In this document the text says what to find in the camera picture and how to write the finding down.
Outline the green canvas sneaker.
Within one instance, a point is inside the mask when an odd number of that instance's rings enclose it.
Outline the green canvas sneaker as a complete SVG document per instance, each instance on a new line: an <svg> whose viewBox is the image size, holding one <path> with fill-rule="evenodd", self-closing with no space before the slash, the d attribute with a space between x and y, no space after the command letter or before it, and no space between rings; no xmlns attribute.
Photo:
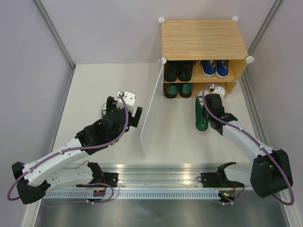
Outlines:
<svg viewBox="0 0 303 227"><path fill-rule="evenodd" d="M199 91L199 93L195 97L195 128L199 132L206 132L208 128L201 127L201 105L200 105L200 98L202 97L203 91Z"/></svg>
<svg viewBox="0 0 303 227"><path fill-rule="evenodd" d="M106 113L107 113L107 103L104 103L100 110L100 118L102 119Z"/></svg>

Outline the white cabinet door panel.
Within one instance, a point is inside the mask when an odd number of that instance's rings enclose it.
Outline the white cabinet door panel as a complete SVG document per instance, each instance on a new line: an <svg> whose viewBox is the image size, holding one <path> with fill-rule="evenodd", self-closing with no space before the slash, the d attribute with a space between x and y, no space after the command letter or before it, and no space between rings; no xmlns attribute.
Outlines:
<svg viewBox="0 0 303 227"><path fill-rule="evenodd" d="M149 103L146 118L144 120L143 128L140 135L141 150L143 159L146 158L150 149L152 134L154 132L155 123L157 121L160 106L163 101L163 77L164 77L164 64L161 65L160 72L157 78L156 85Z"/></svg>

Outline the green leather shoe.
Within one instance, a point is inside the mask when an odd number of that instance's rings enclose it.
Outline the green leather shoe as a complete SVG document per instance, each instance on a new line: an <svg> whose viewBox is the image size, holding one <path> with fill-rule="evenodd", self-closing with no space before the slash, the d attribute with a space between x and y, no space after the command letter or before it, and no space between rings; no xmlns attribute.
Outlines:
<svg viewBox="0 0 303 227"><path fill-rule="evenodd" d="M192 95L192 83L182 83L179 88L179 95L182 98L189 98Z"/></svg>
<svg viewBox="0 0 303 227"><path fill-rule="evenodd" d="M178 94L178 84L176 83L165 83L164 84L164 95L166 98L176 98Z"/></svg>

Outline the blue canvas sneaker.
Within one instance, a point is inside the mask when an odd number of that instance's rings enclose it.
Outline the blue canvas sneaker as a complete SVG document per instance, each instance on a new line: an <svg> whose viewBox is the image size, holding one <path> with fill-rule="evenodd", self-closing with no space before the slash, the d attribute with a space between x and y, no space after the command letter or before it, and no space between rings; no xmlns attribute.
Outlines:
<svg viewBox="0 0 303 227"><path fill-rule="evenodd" d="M201 60L200 61L200 66L202 69L202 73L210 78L215 75L216 72L216 65L214 60Z"/></svg>
<svg viewBox="0 0 303 227"><path fill-rule="evenodd" d="M229 61L217 60L216 61L216 76L220 79L224 79L229 73Z"/></svg>

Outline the black leather shoe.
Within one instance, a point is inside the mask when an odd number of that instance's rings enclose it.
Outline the black leather shoe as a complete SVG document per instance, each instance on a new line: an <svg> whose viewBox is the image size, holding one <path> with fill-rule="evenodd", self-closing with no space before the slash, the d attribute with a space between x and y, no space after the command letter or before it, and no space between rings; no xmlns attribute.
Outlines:
<svg viewBox="0 0 303 227"><path fill-rule="evenodd" d="M196 61L180 61L178 79L182 82L190 81L195 64Z"/></svg>
<svg viewBox="0 0 303 227"><path fill-rule="evenodd" d="M175 82L178 77L178 61L167 61L164 67L164 80Z"/></svg>

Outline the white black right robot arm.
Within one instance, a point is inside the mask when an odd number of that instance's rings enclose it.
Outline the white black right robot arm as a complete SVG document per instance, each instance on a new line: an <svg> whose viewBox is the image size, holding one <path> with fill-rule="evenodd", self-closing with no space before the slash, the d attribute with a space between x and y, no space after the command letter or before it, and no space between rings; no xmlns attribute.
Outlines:
<svg viewBox="0 0 303 227"><path fill-rule="evenodd" d="M196 115L202 118L197 126L216 130L235 144L251 162L249 167L236 162L220 165L216 173L220 186L226 187L232 182L249 185L261 198L293 186L287 153L282 149L274 150L249 134L234 115L225 112L219 94L198 95L195 109Z"/></svg>

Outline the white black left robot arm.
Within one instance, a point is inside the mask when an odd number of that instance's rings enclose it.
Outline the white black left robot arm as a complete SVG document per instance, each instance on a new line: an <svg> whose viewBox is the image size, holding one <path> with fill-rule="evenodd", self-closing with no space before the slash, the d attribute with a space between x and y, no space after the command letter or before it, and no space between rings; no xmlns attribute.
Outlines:
<svg viewBox="0 0 303 227"><path fill-rule="evenodd" d="M143 109L133 113L136 95L129 91L118 92L118 99L107 98L106 112L93 124L78 132L61 148L28 164L16 162L12 165L15 182L9 189L7 199L13 201L11 192L17 189L17 200L31 204L47 193L65 187L105 187L106 180L100 165L88 162L79 168L67 166L82 158L117 143L130 127L137 127Z"/></svg>

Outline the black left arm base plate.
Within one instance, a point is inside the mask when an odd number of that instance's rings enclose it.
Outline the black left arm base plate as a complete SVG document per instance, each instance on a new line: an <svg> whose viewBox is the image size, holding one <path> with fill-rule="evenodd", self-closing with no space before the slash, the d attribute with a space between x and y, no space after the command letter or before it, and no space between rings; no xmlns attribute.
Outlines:
<svg viewBox="0 0 303 227"><path fill-rule="evenodd" d="M117 187L119 173L104 173L102 183L108 184L113 188Z"/></svg>

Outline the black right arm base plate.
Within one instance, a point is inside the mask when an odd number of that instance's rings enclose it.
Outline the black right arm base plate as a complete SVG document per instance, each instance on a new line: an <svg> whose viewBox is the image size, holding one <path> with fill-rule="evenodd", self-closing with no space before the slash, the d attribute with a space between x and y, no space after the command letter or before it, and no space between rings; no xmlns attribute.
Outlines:
<svg viewBox="0 0 303 227"><path fill-rule="evenodd" d="M204 188L220 188L222 186L216 173L201 173L200 176Z"/></svg>

